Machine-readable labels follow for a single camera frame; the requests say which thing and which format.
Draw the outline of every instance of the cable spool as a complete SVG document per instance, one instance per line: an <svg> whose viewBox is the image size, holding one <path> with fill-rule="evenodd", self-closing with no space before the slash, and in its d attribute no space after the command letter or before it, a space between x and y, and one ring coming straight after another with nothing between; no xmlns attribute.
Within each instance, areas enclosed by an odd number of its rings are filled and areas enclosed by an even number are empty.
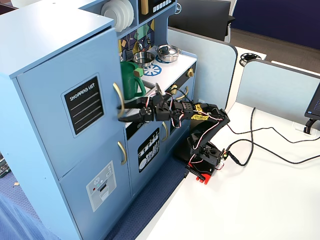
<svg viewBox="0 0 320 240"><path fill-rule="evenodd" d="M257 54L254 54L254 53L244 53L244 54L241 55L239 63L240 63L240 65L241 65L242 67L244 67L250 60L253 60L253 59L260 59L260 60L262 60L262 58L261 58L259 55L257 55Z"/></svg>

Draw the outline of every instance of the cubicle divider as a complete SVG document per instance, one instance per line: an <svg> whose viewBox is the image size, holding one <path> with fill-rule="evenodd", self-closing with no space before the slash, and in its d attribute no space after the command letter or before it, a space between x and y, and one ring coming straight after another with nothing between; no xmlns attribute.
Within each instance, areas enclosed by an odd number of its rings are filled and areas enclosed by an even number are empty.
<svg viewBox="0 0 320 240"><path fill-rule="evenodd" d="M305 112L319 83L320 76L252 60L244 67L236 102L305 125ZM320 124L313 128L320 130Z"/></svg>
<svg viewBox="0 0 320 240"><path fill-rule="evenodd" d="M194 100L225 109L238 57L236 48L219 40L170 27L168 43L197 55Z"/></svg>

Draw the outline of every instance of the red base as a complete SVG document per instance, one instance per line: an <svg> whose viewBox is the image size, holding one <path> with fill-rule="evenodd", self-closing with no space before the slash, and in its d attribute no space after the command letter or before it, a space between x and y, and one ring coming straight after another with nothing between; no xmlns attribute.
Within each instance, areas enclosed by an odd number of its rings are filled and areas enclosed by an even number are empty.
<svg viewBox="0 0 320 240"><path fill-rule="evenodd" d="M204 185L207 185L207 183L209 182L211 176L209 174L201 174L201 175L205 178L205 180L203 181L203 180L200 179L200 183L204 182Z"/></svg>

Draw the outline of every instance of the green watering can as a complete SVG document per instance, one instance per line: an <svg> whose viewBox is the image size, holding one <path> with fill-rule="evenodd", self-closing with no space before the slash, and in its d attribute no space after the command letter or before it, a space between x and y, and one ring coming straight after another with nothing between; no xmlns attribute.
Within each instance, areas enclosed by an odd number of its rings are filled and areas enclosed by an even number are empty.
<svg viewBox="0 0 320 240"><path fill-rule="evenodd" d="M130 100L135 97L144 96L146 94L146 88L140 78L144 75L144 70L139 68L137 64L129 61L122 61L120 65L124 99Z"/></svg>

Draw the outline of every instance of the white plate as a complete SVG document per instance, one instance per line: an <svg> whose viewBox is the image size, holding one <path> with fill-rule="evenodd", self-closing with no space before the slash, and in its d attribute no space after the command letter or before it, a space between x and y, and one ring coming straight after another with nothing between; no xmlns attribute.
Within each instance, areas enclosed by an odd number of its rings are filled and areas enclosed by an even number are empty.
<svg viewBox="0 0 320 240"><path fill-rule="evenodd" d="M117 14L115 13L115 11L113 11L110 8L107 8L106 11L104 12L104 16L107 18L113 19L114 25L117 25L118 17L117 17Z"/></svg>
<svg viewBox="0 0 320 240"><path fill-rule="evenodd" d="M124 14L124 27L123 27L123 29L126 29L129 24L129 10L128 10L127 6L124 4L124 2L122 2L120 0L112 0L112 1L114 1L116 4L118 4L119 7L122 9L123 14Z"/></svg>
<svg viewBox="0 0 320 240"><path fill-rule="evenodd" d="M121 2L123 2L126 6L126 8L129 11L129 23L128 23L128 27L131 26L132 22L134 21L134 17L135 17L135 13L134 13L134 8L132 7L131 3L129 0L120 0Z"/></svg>
<svg viewBox="0 0 320 240"><path fill-rule="evenodd" d="M142 162L140 163L140 166L139 166L140 171L141 171L142 169L144 169L144 167L146 166L146 164L147 164L147 159L144 158L144 159L142 160Z"/></svg>
<svg viewBox="0 0 320 240"><path fill-rule="evenodd" d="M115 2L114 0L108 1L106 4L103 5L103 7L101 9L101 14L105 15L105 12L107 10L112 10L116 14L116 19L112 18L115 23L114 28L115 28L116 32L121 32L125 28L124 11L119 6L119 4L117 4L117 2Z"/></svg>

